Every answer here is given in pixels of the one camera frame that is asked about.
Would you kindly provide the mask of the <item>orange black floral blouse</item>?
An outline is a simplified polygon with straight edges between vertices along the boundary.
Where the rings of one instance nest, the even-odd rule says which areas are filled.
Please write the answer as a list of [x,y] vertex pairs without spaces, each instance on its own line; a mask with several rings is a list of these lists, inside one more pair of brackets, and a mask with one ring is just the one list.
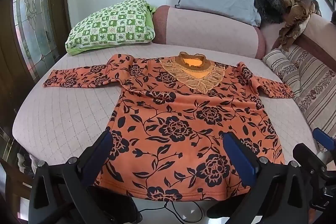
[[217,200],[248,192],[224,151],[234,133],[256,156],[284,157],[261,93],[292,98],[288,85],[203,55],[140,59],[54,70],[46,87],[97,88],[117,82],[121,95],[107,124],[113,145],[94,184],[153,201]]

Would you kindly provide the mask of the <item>striped floral folded blanket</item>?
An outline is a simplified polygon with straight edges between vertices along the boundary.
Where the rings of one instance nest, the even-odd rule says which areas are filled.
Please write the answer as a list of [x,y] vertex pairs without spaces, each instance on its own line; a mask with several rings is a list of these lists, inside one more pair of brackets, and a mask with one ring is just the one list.
[[311,129],[335,135],[335,71],[299,46],[275,48],[263,62],[294,92]]

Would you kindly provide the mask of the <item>pink quilted bed sheet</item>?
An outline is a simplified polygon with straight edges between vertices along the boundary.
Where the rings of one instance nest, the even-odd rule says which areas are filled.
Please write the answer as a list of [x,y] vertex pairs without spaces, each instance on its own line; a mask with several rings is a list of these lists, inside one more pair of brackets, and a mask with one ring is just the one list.
[[[207,60],[231,66],[244,63],[255,76],[278,81],[278,77],[258,59],[181,46],[149,44],[66,55],[43,76],[23,102],[13,126],[15,139],[31,155],[49,164],[62,164],[68,158],[80,155],[107,130],[121,95],[121,85],[114,82],[97,88],[46,87],[44,83],[51,72],[104,65],[118,54],[156,59],[178,56],[182,52],[203,55]],[[298,143],[317,152],[311,130],[293,99],[270,98],[263,93],[259,97],[280,141],[282,164],[292,159],[292,149]]]

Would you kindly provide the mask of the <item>brown patterned cloth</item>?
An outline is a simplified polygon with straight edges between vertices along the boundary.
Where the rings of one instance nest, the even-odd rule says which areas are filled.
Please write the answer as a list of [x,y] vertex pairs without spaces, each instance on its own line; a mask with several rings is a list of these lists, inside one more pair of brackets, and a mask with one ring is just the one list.
[[313,14],[322,16],[316,0],[282,0],[286,9],[284,27],[279,31],[277,41],[288,51],[295,40],[304,32]]

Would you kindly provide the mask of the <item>black fuzzy garment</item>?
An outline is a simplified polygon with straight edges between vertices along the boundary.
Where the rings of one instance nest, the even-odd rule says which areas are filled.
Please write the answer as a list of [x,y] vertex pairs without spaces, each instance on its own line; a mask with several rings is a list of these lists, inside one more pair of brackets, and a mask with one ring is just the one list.
[[255,0],[262,23],[282,23],[285,13],[282,0]]

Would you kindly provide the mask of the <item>pink rolled quilt bolster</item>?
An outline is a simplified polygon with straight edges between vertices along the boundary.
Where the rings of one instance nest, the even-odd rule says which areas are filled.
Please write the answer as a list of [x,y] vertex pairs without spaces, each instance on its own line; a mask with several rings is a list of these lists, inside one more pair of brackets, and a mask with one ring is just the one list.
[[266,42],[258,27],[207,12],[163,5],[153,15],[156,44],[183,46],[261,59]]

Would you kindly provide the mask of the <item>green white patterned pillow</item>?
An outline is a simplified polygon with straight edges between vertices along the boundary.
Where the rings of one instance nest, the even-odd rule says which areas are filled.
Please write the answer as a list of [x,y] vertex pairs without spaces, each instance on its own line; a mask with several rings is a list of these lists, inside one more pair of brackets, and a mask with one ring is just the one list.
[[153,15],[145,0],[126,0],[98,10],[77,23],[65,43],[72,56],[132,44],[147,44],[155,38]]

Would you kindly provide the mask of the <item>stained glass wooden door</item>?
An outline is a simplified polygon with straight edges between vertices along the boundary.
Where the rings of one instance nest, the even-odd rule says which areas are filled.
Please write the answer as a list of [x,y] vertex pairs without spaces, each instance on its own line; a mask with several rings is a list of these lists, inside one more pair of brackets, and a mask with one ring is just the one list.
[[69,32],[67,0],[1,0],[1,120],[65,55]]

